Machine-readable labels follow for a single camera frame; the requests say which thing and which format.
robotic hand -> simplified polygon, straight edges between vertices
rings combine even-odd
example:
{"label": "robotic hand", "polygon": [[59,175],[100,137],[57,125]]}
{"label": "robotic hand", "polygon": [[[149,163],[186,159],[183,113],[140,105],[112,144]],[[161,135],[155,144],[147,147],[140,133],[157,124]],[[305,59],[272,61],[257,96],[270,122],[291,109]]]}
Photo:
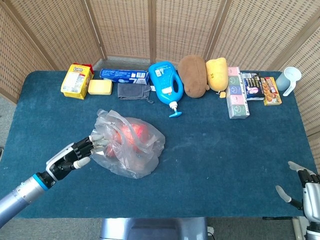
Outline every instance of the robotic hand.
{"label": "robotic hand", "polygon": [[0,200],[0,229],[26,206],[33,203],[57,181],[90,162],[89,156],[105,144],[102,135],[90,135],[71,143],[46,162],[44,172],[37,172]]}
{"label": "robotic hand", "polygon": [[320,175],[292,161],[288,162],[290,169],[296,171],[302,183],[302,202],[293,199],[279,185],[275,186],[280,197],[286,202],[303,211],[310,222],[306,228],[307,240],[320,240]]}

blue bottle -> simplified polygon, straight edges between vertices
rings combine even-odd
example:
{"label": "blue bottle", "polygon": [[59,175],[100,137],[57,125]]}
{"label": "blue bottle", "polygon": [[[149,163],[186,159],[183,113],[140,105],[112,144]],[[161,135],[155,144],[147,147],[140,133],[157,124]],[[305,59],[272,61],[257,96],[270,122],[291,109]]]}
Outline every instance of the blue bottle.
{"label": "blue bottle", "polygon": [[157,62],[149,67],[149,76],[159,100],[174,110],[169,118],[179,117],[182,112],[177,111],[177,102],[182,98],[184,87],[175,66],[168,61]]}

yellow sponge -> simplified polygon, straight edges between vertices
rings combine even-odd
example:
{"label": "yellow sponge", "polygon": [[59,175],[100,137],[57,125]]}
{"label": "yellow sponge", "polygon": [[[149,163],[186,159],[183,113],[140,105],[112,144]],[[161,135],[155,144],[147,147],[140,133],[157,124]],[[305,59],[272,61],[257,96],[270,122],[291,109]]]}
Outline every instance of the yellow sponge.
{"label": "yellow sponge", "polygon": [[111,92],[112,92],[111,80],[92,79],[89,83],[88,93],[91,95],[111,95]]}

wicker screen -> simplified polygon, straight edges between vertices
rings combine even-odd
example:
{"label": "wicker screen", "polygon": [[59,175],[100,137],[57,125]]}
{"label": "wicker screen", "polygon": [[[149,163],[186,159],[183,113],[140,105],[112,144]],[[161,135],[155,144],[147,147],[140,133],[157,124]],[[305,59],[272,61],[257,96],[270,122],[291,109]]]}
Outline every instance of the wicker screen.
{"label": "wicker screen", "polygon": [[318,0],[233,0],[211,58],[226,57],[230,66],[244,70],[266,70],[318,6]]}
{"label": "wicker screen", "polygon": [[157,0],[156,58],[178,63],[184,56],[204,56],[220,0]]}
{"label": "wicker screen", "polygon": [[148,0],[89,0],[107,55],[149,58]]}
{"label": "wicker screen", "polygon": [[296,67],[302,79],[294,89],[305,131],[320,127],[320,28],[282,66]]}
{"label": "wicker screen", "polygon": [[58,69],[74,62],[95,64],[101,58],[80,0],[10,2]]}
{"label": "wicker screen", "polygon": [[52,70],[0,7],[0,93],[17,103],[26,76]]}
{"label": "wicker screen", "polygon": [[320,173],[320,137],[309,140],[318,173]]}

plastic bag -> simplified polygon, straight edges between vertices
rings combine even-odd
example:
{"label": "plastic bag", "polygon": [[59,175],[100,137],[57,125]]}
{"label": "plastic bag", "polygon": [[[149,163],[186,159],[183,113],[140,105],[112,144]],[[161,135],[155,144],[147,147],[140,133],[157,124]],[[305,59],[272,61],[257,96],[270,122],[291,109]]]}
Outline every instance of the plastic bag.
{"label": "plastic bag", "polygon": [[158,165],[165,136],[141,119],[99,109],[91,135],[103,135],[91,157],[102,167],[128,178],[149,175]]}

